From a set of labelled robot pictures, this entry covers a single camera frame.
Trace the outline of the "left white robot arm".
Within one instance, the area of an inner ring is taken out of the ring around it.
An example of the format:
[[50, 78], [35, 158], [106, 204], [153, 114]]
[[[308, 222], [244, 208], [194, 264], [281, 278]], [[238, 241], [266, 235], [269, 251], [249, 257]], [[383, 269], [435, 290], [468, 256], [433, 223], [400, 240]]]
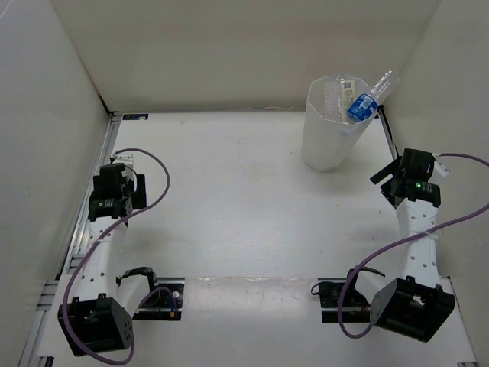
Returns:
[[151, 268], [123, 269], [121, 245], [127, 215], [147, 205], [145, 177], [130, 158], [103, 165], [93, 178], [89, 197], [89, 241], [92, 254], [80, 266], [58, 322], [77, 357], [128, 349], [134, 341], [132, 317], [139, 303], [155, 304], [160, 287]]

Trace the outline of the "blue label plastic bottle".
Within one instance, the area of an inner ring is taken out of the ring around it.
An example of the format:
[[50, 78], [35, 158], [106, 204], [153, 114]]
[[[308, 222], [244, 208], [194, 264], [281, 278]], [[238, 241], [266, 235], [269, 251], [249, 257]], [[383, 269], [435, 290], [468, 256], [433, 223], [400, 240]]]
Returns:
[[374, 117], [377, 108], [398, 87], [400, 78], [393, 71], [387, 71], [366, 93], [362, 93], [347, 111], [353, 123], [363, 122]]

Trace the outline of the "large green label bottle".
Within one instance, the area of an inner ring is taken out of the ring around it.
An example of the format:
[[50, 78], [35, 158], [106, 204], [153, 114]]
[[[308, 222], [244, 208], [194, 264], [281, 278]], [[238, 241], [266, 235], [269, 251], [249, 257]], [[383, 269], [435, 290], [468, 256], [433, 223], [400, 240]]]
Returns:
[[322, 107], [319, 111], [324, 119], [349, 125], [361, 121], [349, 115], [348, 110], [362, 93], [367, 92], [369, 85], [365, 81], [346, 74], [335, 74], [323, 77], [319, 85], [322, 90]]

